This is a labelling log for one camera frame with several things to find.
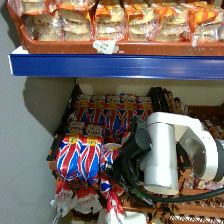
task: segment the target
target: store shelf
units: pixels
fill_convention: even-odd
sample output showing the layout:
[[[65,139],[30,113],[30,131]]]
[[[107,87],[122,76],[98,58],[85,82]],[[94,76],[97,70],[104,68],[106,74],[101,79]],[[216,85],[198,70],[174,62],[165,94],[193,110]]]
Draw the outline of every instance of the store shelf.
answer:
[[[9,55],[15,76],[224,80],[224,57],[29,54]]]

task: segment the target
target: packaged snack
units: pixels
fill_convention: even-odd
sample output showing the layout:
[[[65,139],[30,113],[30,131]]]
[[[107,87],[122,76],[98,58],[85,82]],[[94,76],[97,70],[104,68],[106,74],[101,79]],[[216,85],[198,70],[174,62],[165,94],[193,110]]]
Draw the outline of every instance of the packaged snack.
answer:
[[[92,22],[90,12],[61,9],[62,30],[65,41],[90,41]]]
[[[77,173],[83,187],[77,192],[73,203],[73,208],[84,214],[97,213],[102,209],[98,194],[91,188],[99,180],[102,141],[103,128],[88,125],[82,141]]]
[[[95,13],[95,40],[122,40],[125,32],[125,13],[119,0],[100,0]]]
[[[128,40],[151,40],[157,21],[153,8],[148,7],[143,0],[125,0],[124,7],[127,14]]]
[[[131,129],[131,119],[138,116],[136,103],[136,95],[120,94],[121,100],[121,116],[122,116],[122,132]]]
[[[107,224],[123,224],[123,208],[119,200],[119,196],[124,190],[115,184],[113,178],[105,174],[105,163],[113,164],[113,161],[119,155],[121,145],[119,144],[105,144],[101,151],[101,184],[100,191],[102,195],[107,199],[107,213],[105,220]]]
[[[88,122],[89,104],[91,96],[80,94],[74,105],[74,112],[70,115],[76,121]]]
[[[155,41],[176,42],[189,39],[188,9],[178,3],[152,4],[155,14],[159,16],[160,28]]]
[[[150,97],[137,96],[137,108],[138,108],[138,116],[141,119],[146,120],[148,116],[153,113],[153,105]]]
[[[57,8],[73,11],[88,11],[95,5],[95,0],[56,0]]]
[[[78,177],[78,163],[83,141],[83,128],[73,128],[62,140],[56,157],[57,169],[62,181],[57,187],[55,200],[51,201],[51,205],[57,208],[57,215],[62,217],[74,207],[73,191],[68,183]]]
[[[219,29],[223,23],[223,9],[207,2],[184,4],[189,8],[192,45],[199,42],[219,41]]]
[[[30,23],[26,24],[27,30],[33,32],[33,38],[38,41],[61,41],[61,23],[57,11],[51,14],[29,16]]]
[[[119,96],[106,95],[105,101],[105,134],[109,142],[120,142],[121,103]]]
[[[9,0],[8,4],[18,16],[39,15],[55,11],[55,0]]]
[[[105,96],[94,95],[89,104],[89,123],[95,125],[105,125]]]

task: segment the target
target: union jack flag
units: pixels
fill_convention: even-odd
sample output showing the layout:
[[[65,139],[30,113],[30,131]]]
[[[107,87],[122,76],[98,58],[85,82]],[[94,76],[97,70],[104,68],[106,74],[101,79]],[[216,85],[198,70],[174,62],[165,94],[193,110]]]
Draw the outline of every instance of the union jack flag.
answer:
[[[116,186],[114,180],[103,173],[105,163],[109,162],[110,164],[113,164],[114,160],[120,153],[120,148],[121,145],[114,143],[108,143],[103,145],[102,147],[101,162],[100,162],[100,170],[101,170],[100,190],[105,198],[108,198],[108,195],[112,190],[112,188],[115,190],[115,192],[117,192],[118,195],[121,195],[123,193],[123,189],[119,186]]]
[[[90,104],[91,96],[80,94],[77,97],[77,100],[74,105],[74,113],[76,121],[87,122],[89,116],[89,104]]]
[[[73,191],[68,182],[73,181],[78,176],[78,162],[81,150],[83,135],[77,132],[71,132],[65,135],[59,147],[56,157],[57,169],[63,181],[57,187],[55,200],[51,205],[61,211],[65,216],[72,208]]]
[[[107,136],[119,136],[121,133],[121,103],[119,96],[107,95],[105,101],[105,132]]]
[[[123,209],[119,200],[119,197],[124,190],[115,184],[113,178],[104,174],[103,170],[105,167],[105,162],[113,164],[114,160],[120,153],[121,145],[108,143],[103,145],[101,152],[101,184],[100,191],[102,195],[107,199],[107,214],[105,219],[108,224],[124,222]]]
[[[84,185],[93,185],[98,182],[101,144],[102,137],[88,136],[83,138],[78,177]]]
[[[136,95],[120,94],[122,133],[131,129],[131,119],[138,116]]]
[[[92,96],[89,105],[89,123],[95,125],[105,124],[105,96],[95,95]]]
[[[65,135],[60,145],[56,158],[57,168],[60,176],[67,182],[77,177],[82,139],[82,134],[72,132],[70,135]]]
[[[138,115],[146,120],[153,113],[153,104],[150,97],[138,96],[137,98]]]
[[[73,208],[82,213],[96,213],[102,206],[97,193],[90,188],[99,178],[99,160],[102,145],[102,128],[88,125],[87,136],[83,137],[78,163],[78,177],[83,184],[74,198]]]

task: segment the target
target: orange packaging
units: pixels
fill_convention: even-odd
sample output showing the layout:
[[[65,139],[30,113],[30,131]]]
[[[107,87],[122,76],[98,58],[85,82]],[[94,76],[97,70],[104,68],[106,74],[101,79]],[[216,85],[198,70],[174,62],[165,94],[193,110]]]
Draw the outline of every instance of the orange packaging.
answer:
[[[143,0],[125,0],[124,7],[127,15],[128,40],[151,40],[157,21],[153,8]]]
[[[185,4],[189,8],[189,22],[192,32],[201,24],[217,24],[223,21],[223,9],[207,4],[207,2],[193,2]]]

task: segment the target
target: price tag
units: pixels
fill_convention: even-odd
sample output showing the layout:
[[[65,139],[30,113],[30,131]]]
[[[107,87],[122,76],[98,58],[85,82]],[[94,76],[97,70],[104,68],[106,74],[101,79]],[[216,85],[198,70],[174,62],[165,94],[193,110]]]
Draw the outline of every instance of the price tag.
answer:
[[[112,54],[114,51],[116,40],[96,40],[93,42],[93,48],[98,53]]]

